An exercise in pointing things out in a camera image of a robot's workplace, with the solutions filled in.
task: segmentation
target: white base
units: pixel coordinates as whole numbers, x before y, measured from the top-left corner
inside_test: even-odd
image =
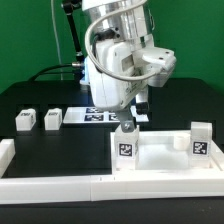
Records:
[[[188,169],[186,152],[172,148],[175,133],[140,132],[135,171],[113,166],[112,175],[1,179],[0,204],[224,196],[224,154],[212,142],[210,168]],[[114,158],[112,144],[112,164]]]

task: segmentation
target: green backdrop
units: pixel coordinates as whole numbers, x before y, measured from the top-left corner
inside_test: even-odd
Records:
[[[60,5],[61,0],[55,0],[62,61],[67,63],[75,56]],[[50,6],[50,0],[1,2],[0,92],[58,64]],[[156,45],[173,49],[178,59],[172,77],[200,78],[224,93],[224,1],[151,0],[149,6],[156,24]],[[74,17],[84,48],[86,17],[81,10]]]

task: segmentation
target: white block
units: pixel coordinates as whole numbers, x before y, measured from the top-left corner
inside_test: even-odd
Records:
[[[17,131],[30,131],[36,123],[36,111],[34,109],[22,110],[16,117]]]
[[[115,131],[114,145],[116,169],[135,170],[139,161],[139,126],[131,133],[124,133],[119,126]]]
[[[191,123],[190,167],[209,168],[211,161],[212,124]]]
[[[7,167],[15,155],[13,139],[4,139],[0,143],[0,177],[5,173]]]
[[[59,130],[62,123],[62,110],[58,108],[48,110],[44,123],[45,130]]]

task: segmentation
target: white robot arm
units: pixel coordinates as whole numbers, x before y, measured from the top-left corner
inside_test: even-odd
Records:
[[[147,0],[83,0],[82,9],[92,22],[85,45],[94,104],[115,111],[122,131],[132,132],[131,100],[136,97],[137,103],[147,105],[147,85],[165,84],[175,67],[174,53],[154,47]]]

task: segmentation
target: black tabletop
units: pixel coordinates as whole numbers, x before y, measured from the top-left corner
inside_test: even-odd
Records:
[[[211,122],[213,140],[224,150],[224,96],[198,79],[170,79],[149,87],[150,121],[142,131],[189,130]],[[0,139],[15,140],[16,156],[3,178],[110,174],[110,132],[118,124],[63,124],[44,130],[49,109],[93,106],[91,94],[73,81],[15,83],[0,95]],[[31,132],[17,132],[15,117],[34,108]],[[223,223],[219,198],[149,199],[0,206],[4,223]]]

